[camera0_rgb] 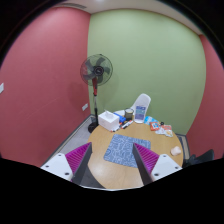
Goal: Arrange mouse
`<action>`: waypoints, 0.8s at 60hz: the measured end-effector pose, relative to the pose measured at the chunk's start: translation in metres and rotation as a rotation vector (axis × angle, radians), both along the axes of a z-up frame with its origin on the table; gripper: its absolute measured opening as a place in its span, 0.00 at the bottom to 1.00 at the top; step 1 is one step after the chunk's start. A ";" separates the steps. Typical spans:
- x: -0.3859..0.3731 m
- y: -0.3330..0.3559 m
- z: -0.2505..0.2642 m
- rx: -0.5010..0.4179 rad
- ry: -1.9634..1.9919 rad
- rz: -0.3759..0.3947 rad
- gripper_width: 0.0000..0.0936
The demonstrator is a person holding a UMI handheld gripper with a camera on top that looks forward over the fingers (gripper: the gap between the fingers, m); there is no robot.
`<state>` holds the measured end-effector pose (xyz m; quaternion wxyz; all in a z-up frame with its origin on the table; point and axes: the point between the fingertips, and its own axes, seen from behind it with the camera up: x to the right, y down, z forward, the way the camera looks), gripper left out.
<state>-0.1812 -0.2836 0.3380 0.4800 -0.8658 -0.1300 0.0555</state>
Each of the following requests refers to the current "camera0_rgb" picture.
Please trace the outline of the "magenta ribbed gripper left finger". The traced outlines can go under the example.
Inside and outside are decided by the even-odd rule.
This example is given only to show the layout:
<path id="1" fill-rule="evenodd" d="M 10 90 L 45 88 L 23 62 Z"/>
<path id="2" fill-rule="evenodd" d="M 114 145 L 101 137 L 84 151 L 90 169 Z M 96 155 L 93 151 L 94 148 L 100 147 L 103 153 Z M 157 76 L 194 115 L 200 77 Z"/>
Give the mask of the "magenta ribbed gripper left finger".
<path id="1" fill-rule="evenodd" d="M 88 161 L 92 154 L 92 143 L 86 143 L 65 155 L 73 172 L 72 182 L 79 185 L 84 176 Z"/>

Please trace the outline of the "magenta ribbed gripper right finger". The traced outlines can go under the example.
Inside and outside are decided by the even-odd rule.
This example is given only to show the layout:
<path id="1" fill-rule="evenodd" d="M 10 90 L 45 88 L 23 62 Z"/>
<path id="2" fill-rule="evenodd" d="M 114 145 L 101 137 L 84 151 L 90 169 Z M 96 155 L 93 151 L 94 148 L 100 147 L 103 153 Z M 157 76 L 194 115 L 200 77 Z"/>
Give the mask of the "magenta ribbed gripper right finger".
<path id="1" fill-rule="evenodd" d="M 152 183 L 151 172 L 159 159 L 159 155 L 137 143 L 133 144 L 132 153 L 136 160 L 143 184 L 147 185 Z"/>

